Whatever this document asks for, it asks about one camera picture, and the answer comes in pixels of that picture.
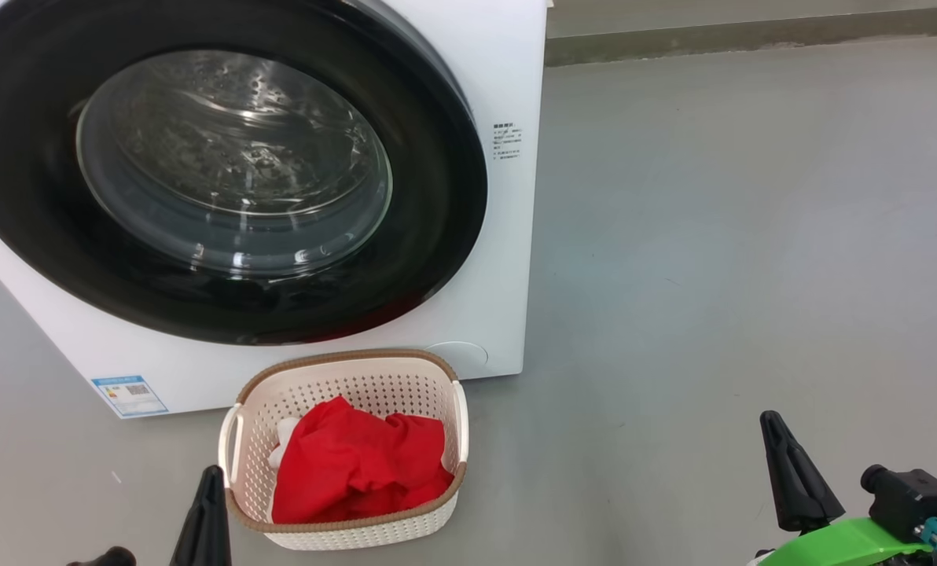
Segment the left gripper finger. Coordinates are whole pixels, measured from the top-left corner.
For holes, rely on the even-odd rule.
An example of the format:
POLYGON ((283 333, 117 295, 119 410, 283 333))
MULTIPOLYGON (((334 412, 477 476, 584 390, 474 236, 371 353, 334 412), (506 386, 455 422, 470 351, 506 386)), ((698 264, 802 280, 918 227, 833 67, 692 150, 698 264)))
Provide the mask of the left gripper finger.
POLYGON ((209 466, 201 481, 201 566, 232 566, 224 474, 209 466))
POLYGON ((213 566, 211 522, 214 502, 214 467, 202 472, 197 491, 178 535, 170 566, 213 566))

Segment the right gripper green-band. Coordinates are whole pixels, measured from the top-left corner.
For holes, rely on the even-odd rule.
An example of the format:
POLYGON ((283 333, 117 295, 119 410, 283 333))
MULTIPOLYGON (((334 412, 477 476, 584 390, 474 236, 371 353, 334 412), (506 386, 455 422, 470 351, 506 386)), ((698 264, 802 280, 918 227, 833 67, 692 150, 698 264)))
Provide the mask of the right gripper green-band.
POLYGON ((876 566, 931 554, 928 545, 900 541, 870 518, 831 524, 845 509, 778 412, 761 413, 761 434, 778 527, 805 535, 760 557, 759 566, 876 566))

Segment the white garment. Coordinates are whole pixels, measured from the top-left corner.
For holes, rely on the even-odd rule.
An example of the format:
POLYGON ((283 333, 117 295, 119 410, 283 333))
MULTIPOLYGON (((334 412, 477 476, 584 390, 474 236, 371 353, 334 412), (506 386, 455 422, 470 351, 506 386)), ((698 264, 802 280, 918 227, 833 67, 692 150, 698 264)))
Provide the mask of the white garment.
POLYGON ((299 423, 300 419, 296 417, 288 417, 277 423, 277 444, 274 445, 274 448, 272 448, 267 458, 268 465, 270 465, 275 472, 281 469, 285 452, 288 451, 290 439, 292 439, 293 432, 295 432, 299 423))

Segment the red garment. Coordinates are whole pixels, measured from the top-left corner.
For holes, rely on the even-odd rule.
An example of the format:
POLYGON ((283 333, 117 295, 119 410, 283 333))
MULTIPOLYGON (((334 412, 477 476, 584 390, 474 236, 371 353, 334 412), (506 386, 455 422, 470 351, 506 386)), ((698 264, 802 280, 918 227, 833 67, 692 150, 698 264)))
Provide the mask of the red garment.
POLYGON ((453 483, 441 463, 446 430, 437 419, 320 402, 297 425, 277 473, 275 524, 320 524, 385 516, 429 504, 453 483))

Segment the washing machine glass door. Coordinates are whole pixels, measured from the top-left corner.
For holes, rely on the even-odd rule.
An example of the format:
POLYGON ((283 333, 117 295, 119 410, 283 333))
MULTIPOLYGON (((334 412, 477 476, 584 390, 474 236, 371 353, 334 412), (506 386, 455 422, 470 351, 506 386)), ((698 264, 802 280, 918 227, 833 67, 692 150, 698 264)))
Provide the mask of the washing machine glass door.
POLYGON ((465 264, 489 189, 428 40, 360 0, 0 0, 0 241, 207 343, 385 325, 465 264))

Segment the cream perforated laundry basket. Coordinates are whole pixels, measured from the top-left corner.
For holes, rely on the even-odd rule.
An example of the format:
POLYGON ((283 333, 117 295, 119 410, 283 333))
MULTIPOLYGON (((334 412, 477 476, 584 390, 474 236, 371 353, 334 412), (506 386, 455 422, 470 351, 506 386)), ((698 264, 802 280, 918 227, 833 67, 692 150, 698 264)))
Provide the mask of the cream perforated laundry basket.
POLYGON ((443 358, 419 350, 364 350, 292 359, 261 370, 240 391, 220 429, 217 460, 229 513, 292 551, 357 550, 404 543, 444 526, 455 508, 469 458, 469 412, 464 387, 443 358), (300 417, 318 402, 341 397, 374 416, 394 413, 443 423, 441 465, 453 484, 411 511, 350 522, 276 524, 277 473, 268 456, 277 423, 300 417))

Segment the white front-load washing machine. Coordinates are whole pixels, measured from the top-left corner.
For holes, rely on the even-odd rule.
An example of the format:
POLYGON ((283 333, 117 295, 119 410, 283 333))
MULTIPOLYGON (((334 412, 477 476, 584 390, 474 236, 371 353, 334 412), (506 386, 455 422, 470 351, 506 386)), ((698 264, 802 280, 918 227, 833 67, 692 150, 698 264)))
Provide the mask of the white front-load washing machine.
POLYGON ((478 344, 492 377, 524 363, 547 0, 360 0, 386 5, 446 62, 476 120, 487 165, 483 225, 465 264, 411 311, 309 344, 207 343, 132 325, 52 286, 0 241, 0 282, 78 376, 141 376, 169 414, 234 404, 245 381, 289 359, 478 344))

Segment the blue energy label sticker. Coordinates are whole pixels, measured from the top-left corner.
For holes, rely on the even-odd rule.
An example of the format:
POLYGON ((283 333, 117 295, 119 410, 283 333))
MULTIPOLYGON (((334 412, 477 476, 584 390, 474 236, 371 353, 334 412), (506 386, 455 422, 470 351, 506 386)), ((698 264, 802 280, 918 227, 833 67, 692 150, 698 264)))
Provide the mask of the blue energy label sticker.
POLYGON ((99 377, 90 383, 121 419, 170 413, 144 377, 99 377))

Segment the round white filter cover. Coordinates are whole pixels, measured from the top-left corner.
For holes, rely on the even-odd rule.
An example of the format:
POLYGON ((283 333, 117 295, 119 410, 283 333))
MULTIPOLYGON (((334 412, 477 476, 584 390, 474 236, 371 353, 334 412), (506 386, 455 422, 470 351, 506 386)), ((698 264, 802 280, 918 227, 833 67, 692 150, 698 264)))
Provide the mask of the round white filter cover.
POLYGON ((447 341, 429 345, 426 351, 446 361, 447 365, 457 373, 459 380, 483 379, 491 377, 489 370, 489 354, 478 344, 464 341, 447 341))

